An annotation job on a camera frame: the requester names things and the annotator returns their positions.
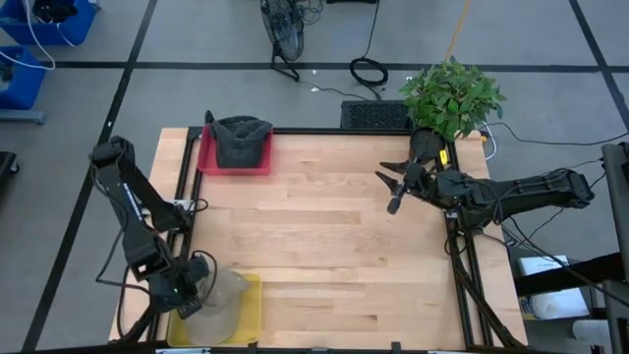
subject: wooden tabletop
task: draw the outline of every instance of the wooden tabletop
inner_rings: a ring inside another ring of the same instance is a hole
[[[162,130],[149,180],[163,198],[175,194],[186,135]],[[442,211],[406,197],[396,215],[388,214],[389,192],[373,173],[382,170],[380,161],[405,160],[408,140],[276,135],[270,176],[203,176],[200,198],[210,208],[197,216],[191,249],[260,275],[258,346],[379,349],[399,341],[404,349],[464,348]],[[456,147],[462,171],[488,176],[478,134]],[[486,233],[502,238],[494,225]],[[487,238],[475,243],[487,301],[526,342],[506,250]],[[142,293],[128,292],[125,329],[146,304]]]

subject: blue bin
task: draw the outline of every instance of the blue bin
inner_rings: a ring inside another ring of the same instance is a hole
[[[29,24],[27,23],[27,13],[22,5],[23,0],[7,0],[2,8],[0,8],[0,19],[13,19],[16,23],[6,23],[0,25],[17,43],[19,44],[36,44],[30,33]],[[78,13],[69,17],[65,22],[61,23],[59,28],[57,24],[40,24],[32,13],[30,13],[30,22],[39,43],[41,45],[68,45],[63,38],[78,45],[84,42],[87,37],[89,27],[94,20],[95,10],[87,0],[60,0],[71,3],[74,1]]]
[[[26,47],[5,46],[0,47],[0,51],[26,64],[41,65],[37,59],[30,55]],[[37,98],[37,93],[46,71],[15,64],[2,56],[0,56],[0,61],[4,64],[15,66],[9,87],[5,90],[0,90],[0,108],[30,109]]]

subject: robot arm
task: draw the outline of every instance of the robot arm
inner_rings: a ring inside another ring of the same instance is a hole
[[[495,182],[446,170],[427,172],[418,162],[381,162],[381,166],[404,174],[402,183],[376,172],[393,196],[387,210],[395,213],[405,194],[435,207],[456,212],[459,229],[471,231],[500,223],[505,218],[540,207],[584,208],[594,194],[586,178],[569,169],[557,169],[540,176]]]
[[[122,340],[137,340],[156,314],[177,309],[185,319],[201,308],[197,282],[209,275],[203,257],[174,257],[159,233],[190,230],[189,214],[164,202],[135,165],[134,147],[114,137],[90,155],[94,183],[105,192],[123,229],[125,259],[136,281],[146,280],[150,305]],[[152,227],[141,213],[151,213]]]

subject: black fan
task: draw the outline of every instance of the black fan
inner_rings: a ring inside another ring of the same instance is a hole
[[[266,32],[273,43],[271,69],[298,81],[299,74],[289,64],[304,51],[304,22],[295,0],[260,0],[260,8]],[[293,74],[277,68],[275,57],[280,57]]]

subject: green plant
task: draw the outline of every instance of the green plant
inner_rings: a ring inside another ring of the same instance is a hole
[[[433,128],[450,142],[459,134],[470,135],[486,116],[495,110],[502,119],[507,98],[500,94],[495,79],[486,77],[477,67],[470,70],[451,57],[449,62],[424,70],[404,85],[402,92],[408,116],[420,127]]]

